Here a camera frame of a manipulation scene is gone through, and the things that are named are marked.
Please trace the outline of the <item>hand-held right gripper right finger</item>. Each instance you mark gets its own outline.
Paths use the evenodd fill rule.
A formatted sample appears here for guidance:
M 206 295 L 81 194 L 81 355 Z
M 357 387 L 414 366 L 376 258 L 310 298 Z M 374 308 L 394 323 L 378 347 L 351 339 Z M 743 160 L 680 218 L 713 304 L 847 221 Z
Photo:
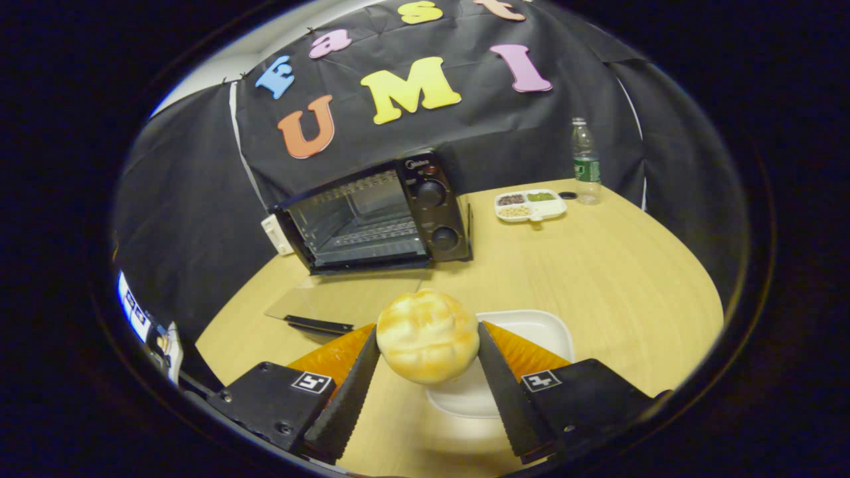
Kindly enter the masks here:
M 567 361 L 489 321 L 479 324 L 477 356 L 513 453 L 574 461 L 635 426 L 655 405 L 596 359 Z

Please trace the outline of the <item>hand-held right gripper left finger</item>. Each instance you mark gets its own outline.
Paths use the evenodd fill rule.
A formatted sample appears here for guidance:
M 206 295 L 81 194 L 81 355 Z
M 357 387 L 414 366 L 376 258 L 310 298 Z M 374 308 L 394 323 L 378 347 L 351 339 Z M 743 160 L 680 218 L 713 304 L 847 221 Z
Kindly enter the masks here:
M 353 330 L 288 365 L 262 361 L 206 402 L 286 453 L 333 465 L 349 443 L 379 363 L 375 327 Z

